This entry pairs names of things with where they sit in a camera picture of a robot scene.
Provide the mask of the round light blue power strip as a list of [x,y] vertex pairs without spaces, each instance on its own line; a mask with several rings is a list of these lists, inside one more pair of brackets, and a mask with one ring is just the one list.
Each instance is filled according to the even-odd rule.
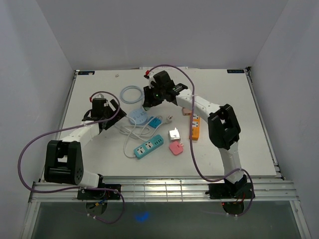
[[129,122],[132,125],[145,125],[148,121],[148,115],[146,113],[146,111],[144,111],[143,109],[135,109],[133,111],[131,111],[128,115],[129,117]]

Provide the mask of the white silver plug adapter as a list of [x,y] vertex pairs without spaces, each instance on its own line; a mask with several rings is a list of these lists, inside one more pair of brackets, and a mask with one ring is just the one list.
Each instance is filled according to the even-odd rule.
[[168,131],[168,137],[171,142],[181,140],[179,130],[176,127]]

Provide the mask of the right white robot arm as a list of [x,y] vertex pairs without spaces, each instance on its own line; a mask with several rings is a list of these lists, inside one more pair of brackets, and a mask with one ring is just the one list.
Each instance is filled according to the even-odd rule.
[[196,96],[194,89],[189,89],[182,83],[175,84],[167,71],[156,74],[146,71],[144,77],[149,84],[144,87],[143,107],[149,109],[167,101],[186,108],[203,119],[208,125],[209,139],[221,155],[226,194],[231,198],[242,194],[247,176],[241,167],[238,152],[241,128],[232,106],[216,105]]

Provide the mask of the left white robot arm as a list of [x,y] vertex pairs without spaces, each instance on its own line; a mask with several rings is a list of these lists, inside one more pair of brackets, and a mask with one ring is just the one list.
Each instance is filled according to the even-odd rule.
[[92,108],[82,119],[80,128],[61,140],[51,140],[47,145],[44,179],[46,182],[87,187],[89,194],[100,199],[106,193],[100,175],[84,169],[82,148],[102,131],[109,129],[126,113],[116,100],[105,98],[91,100]]

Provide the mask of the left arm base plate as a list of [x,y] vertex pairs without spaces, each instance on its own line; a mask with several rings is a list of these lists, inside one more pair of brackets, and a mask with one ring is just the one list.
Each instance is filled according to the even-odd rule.
[[117,190],[121,192],[121,184],[104,184],[100,185],[101,188],[106,188],[108,190],[89,190],[81,189],[78,191],[78,200],[119,200],[120,196],[118,193],[114,192]]

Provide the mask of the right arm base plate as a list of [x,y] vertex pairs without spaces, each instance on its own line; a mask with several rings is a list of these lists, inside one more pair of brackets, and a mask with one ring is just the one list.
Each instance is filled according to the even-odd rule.
[[208,184],[208,190],[205,194],[208,195],[210,199],[254,199],[255,193],[252,186],[253,184],[247,182],[247,176],[244,174],[243,177],[234,184],[227,179],[224,180],[224,183]]

